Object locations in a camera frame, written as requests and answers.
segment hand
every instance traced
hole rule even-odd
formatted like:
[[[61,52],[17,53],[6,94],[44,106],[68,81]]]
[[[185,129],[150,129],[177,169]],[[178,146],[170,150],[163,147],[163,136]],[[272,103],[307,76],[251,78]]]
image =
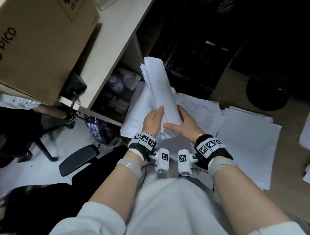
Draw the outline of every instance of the hand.
[[[195,120],[188,114],[188,112],[184,108],[182,108],[180,105],[177,106],[183,120],[183,124],[176,125],[166,122],[163,124],[163,127],[168,130],[173,130],[181,133],[183,136],[185,136],[187,139],[189,139],[192,143],[195,144],[198,136],[205,133],[202,131],[202,129],[200,129]]]
[[[158,132],[160,131],[164,111],[164,106],[160,106],[157,111],[152,110],[149,112],[144,119],[142,131],[145,131],[156,138]]]

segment black office chair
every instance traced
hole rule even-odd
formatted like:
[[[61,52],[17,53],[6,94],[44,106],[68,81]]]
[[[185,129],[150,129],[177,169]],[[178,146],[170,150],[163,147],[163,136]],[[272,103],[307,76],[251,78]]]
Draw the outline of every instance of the black office chair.
[[[40,138],[64,126],[72,129],[75,123],[44,130],[41,117],[42,114],[33,110],[0,107],[0,168],[8,165],[14,158],[19,158],[18,162],[30,160],[32,153],[29,148],[33,142],[51,162],[58,161],[58,157],[51,156]]]

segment cardboard box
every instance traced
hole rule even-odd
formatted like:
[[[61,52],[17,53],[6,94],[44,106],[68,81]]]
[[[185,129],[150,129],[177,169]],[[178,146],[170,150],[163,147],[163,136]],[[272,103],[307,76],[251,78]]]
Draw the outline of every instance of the cardboard box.
[[[93,0],[0,0],[0,92],[53,105],[98,19]]]

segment forearm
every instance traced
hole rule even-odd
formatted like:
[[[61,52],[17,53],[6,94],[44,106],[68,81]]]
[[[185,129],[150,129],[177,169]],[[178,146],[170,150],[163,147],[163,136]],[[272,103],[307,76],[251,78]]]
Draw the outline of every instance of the forearm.
[[[137,154],[128,151],[123,159],[125,158],[137,161],[142,167],[142,159]],[[110,207],[126,221],[133,206],[137,186],[138,178],[133,171],[123,165],[118,165],[89,201]]]
[[[290,221],[238,167],[223,167],[213,175],[213,182],[224,211],[238,235]]]

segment white desk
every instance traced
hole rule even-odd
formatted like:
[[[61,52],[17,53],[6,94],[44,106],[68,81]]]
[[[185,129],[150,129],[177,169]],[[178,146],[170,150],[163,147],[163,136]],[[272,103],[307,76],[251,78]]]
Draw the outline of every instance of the white desk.
[[[82,69],[81,77],[87,85],[86,91],[78,98],[73,109],[121,126],[112,116],[92,111],[96,98],[101,92],[116,64],[121,61],[139,72],[143,61],[136,31],[149,11],[154,0],[118,0],[99,11],[102,27]],[[72,101],[59,96],[58,101],[70,106]]]

